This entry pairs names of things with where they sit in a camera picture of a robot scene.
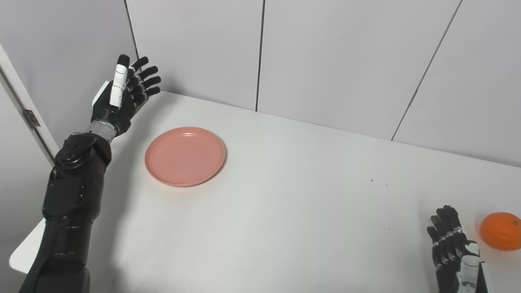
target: robotic hand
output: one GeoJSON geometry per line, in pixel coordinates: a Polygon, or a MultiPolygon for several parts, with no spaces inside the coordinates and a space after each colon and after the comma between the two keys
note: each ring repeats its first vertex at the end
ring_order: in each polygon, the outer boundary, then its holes
{"type": "Polygon", "coordinates": [[[91,126],[88,131],[111,135],[109,142],[130,127],[130,119],[141,109],[148,99],[160,92],[159,87],[151,86],[161,82],[161,77],[147,77],[158,72],[157,66],[149,67],[140,73],[141,67],[148,64],[147,57],[139,58],[129,67],[130,58],[121,55],[118,58],[114,80],[105,83],[92,105],[91,126]]]}
{"type": "Polygon", "coordinates": [[[90,273],[85,267],[92,222],[101,209],[105,170],[111,161],[110,142],[125,133],[130,120],[160,92],[156,66],[137,73],[148,63],[142,57],[129,67],[118,59],[115,78],[93,102],[86,132],[71,134],[56,154],[43,202],[45,230],[38,254],[20,293],[88,293],[90,273]]]}
{"type": "Polygon", "coordinates": [[[440,293],[488,293],[479,247],[467,239],[455,208],[446,205],[431,217],[432,259],[440,293]]]}

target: table surface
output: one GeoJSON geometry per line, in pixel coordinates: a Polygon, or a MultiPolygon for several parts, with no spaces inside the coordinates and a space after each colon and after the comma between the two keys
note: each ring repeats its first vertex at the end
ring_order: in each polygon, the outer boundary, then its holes
{"type": "MultiPolygon", "coordinates": [[[[521,251],[476,227],[521,215],[521,168],[163,92],[113,142],[88,268],[92,292],[437,292],[426,233],[453,205],[496,292],[521,287],[521,251]],[[161,133],[221,137],[222,170],[176,188],[144,166],[161,133]]],[[[42,225],[11,256],[27,271],[42,225]]]]}

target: white board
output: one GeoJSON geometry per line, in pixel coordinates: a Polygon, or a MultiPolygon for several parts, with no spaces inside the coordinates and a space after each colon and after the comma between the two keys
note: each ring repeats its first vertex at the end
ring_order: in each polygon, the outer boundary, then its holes
{"type": "Polygon", "coordinates": [[[255,109],[262,0],[127,0],[162,90],[255,109]]]}
{"type": "MultiPolygon", "coordinates": [[[[100,292],[437,292],[426,227],[451,204],[496,292],[521,286],[521,250],[477,227],[521,215],[521,169],[163,92],[112,143],[88,268],[100,292]],[[161,133],[196,126],[227,149],[190,188],[148,174],[161,133]]],[[[13,255],[27,269],[41,227],[13,255]]]]}
{"type": "Polygon", "coordinates": [[[458,3],[267,1],[258,110],[391,139],[458,3]]]}
{"type": "Polygon", "coordinates": [[[463,1],[396,141],[521,166],[519,11],[463,1]]]}

